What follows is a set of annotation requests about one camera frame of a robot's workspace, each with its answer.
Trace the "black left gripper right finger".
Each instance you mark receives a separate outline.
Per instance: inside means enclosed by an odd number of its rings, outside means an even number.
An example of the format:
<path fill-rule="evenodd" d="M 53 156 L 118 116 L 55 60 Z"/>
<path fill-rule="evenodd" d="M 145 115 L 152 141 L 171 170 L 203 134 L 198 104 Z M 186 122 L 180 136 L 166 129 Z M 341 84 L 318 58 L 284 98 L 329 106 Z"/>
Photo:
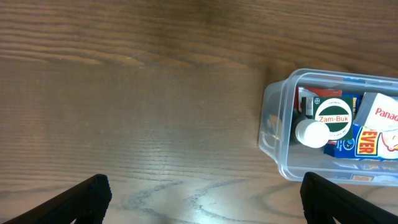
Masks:
<path fill-rule="evenodd" d="M 308 224 L 395 224 L 394 215 L 314 172 L 304 175 L 300 196 Z"/>

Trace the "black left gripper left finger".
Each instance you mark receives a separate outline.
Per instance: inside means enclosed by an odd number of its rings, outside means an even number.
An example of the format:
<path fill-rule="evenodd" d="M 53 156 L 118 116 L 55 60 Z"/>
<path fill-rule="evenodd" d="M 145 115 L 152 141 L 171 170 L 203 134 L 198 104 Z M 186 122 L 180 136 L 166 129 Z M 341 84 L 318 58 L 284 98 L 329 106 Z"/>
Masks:
<path fill-rule="evenodd" d="M 107 176 L 96 174 L 6 224 L 102 224 L 111 199 Z"/>

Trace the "dark Woods syrup bottle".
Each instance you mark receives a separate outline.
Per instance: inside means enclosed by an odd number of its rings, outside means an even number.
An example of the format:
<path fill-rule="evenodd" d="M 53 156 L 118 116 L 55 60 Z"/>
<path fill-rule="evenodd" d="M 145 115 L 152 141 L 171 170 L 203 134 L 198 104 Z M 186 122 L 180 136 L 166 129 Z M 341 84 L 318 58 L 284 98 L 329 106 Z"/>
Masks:
<path fill-rule="evenodd" d="M 295 144 L 320 148 L 329 141 L 330 130 L 325 123 L 307 118 L 304 114 L 296 112 L 292 118 L 290 139 Z"/>

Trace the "blue Kool Fever box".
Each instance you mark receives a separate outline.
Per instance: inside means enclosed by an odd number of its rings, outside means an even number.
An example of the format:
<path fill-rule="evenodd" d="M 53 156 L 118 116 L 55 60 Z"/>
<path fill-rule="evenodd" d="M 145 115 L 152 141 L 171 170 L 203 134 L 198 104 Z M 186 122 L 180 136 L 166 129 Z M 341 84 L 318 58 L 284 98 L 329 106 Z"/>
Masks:
<path fill-rule="evenodd" d="M 397 130 L 376 131 L 353 123 L 353 138 L 327 144 L 324 153 L 339 159 L 397 160 Z"/>

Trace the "green Zam-Buk box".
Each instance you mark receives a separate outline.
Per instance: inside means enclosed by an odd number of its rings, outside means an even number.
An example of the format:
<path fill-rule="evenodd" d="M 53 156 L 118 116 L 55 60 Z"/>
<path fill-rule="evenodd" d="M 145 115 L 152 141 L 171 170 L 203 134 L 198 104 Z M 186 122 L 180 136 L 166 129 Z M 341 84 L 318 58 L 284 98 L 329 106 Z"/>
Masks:
<path fill-rule="evenodd" d="M 302 113 L 325 123 L 330 130 L 329 141 L 353 137 L 354 98 L 352 96 L 302 97 Z"/>

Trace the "white Panadol box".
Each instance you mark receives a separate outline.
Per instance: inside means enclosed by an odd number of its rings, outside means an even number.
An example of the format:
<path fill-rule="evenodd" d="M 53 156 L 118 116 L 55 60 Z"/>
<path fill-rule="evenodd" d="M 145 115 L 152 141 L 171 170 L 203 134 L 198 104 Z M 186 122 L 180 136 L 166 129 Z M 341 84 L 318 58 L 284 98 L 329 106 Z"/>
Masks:
<path fill-rule="evenodd" d="M 366 92 L 353 123 L 380 132 L 397 130 L 397 97 Z"/>

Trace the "red Panadol ActiFast box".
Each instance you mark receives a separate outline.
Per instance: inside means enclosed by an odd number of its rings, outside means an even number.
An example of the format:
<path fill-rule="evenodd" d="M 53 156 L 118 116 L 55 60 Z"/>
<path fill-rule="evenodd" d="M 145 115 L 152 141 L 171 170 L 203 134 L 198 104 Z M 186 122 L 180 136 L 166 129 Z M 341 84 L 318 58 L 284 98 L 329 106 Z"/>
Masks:
<path fill-rule="evenodd" d="M 302 98 L 311 96 L 342 96 L 341 90 L 330 90 L 310 86 L 298 86 L 295 91 L 294 109 L 302 111 Z"/>

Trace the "clear plastic container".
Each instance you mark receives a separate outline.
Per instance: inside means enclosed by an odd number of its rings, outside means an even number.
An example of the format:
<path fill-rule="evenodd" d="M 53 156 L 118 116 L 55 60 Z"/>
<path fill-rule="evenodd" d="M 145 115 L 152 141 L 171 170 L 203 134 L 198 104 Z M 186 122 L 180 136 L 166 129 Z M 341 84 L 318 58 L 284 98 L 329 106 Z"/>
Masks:
<path fill-rule="evenodd" d="M 339 159 L 324 153 L 323 147 L 311 148 L 290 139 L 298 86 L 341 90 L 342 96 L 354 98 L 354 118 L 366 92 L 397 97 L 395 78 L 333 72 L 302 68 L 288 79 L 270 84 L 264 92 L 259 147 L 278 166 L 288 180 L 301 181 L 307 172 L 314 172 L 332 182 L 359 185 L 397 185 L 397 160 Z"/>

